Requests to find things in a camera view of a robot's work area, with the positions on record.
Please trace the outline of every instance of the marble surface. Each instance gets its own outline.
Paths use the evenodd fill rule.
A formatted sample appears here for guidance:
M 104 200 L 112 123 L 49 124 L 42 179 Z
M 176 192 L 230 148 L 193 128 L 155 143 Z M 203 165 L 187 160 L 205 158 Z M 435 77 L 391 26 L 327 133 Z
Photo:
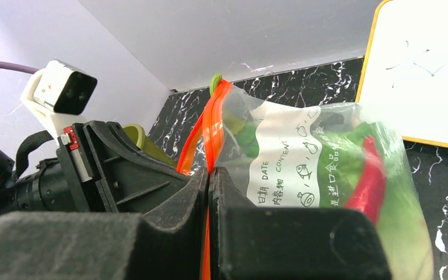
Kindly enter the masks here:
M 243 80 L 234 84 L 250 95 L 295 107 L 355 99 L 363 59 Z M 178 160 L 185 140 L 209 99 L 208 88 L 171 95 L 149 137 Z M 448 279 L 448 149 L 405 143 L 413 179 L 433 243 L 435 279 Z M 204 165 L 202 143 L 194 169 Z

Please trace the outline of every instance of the gray wall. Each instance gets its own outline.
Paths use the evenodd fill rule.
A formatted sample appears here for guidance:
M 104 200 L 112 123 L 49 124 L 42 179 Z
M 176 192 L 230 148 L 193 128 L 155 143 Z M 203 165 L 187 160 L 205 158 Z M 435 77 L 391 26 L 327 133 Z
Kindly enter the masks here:
M 79 0 L 171 89 L 363 55 L 380 0 Z
M 54 58 L 99 80 L 84 113 L 89 119 L 150 129 L 170 94 L 77 0 L 0 0 L 0 60 L 44 68 Z M 29 78 L 0 70 L 0 148 L 12 158 L 26 136 L 43 130 L 19 100 Z M 50 142 L 30 164 L 54 155 Z

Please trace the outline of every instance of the red pepper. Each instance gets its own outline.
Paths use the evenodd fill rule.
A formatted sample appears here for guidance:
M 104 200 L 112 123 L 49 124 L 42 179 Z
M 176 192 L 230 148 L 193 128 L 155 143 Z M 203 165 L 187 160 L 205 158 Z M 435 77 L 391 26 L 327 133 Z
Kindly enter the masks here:
M 365 166 L 355 191 L 344 207 L 360 210 L 376 225 L 386 195 L 386 171 L 374 137 L 366 138 L 363 148 Z

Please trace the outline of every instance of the purple cable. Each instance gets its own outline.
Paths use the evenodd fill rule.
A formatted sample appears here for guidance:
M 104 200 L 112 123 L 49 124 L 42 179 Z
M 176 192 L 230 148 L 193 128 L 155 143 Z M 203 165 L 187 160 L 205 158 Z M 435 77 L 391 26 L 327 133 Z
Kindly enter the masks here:
M 28 74 L 35 74 L 35 72 L 38 71 L 37 68 L 20 65 L 20 64 L 14 64 L 14 63 L 10 63 L 10 62 L 3 62 L 3 61 L 0 61 L 0 69 L 13 70 L 13 71 L 18 71 L 18 72 L 23 72 L 23 73 L 28 73 Z

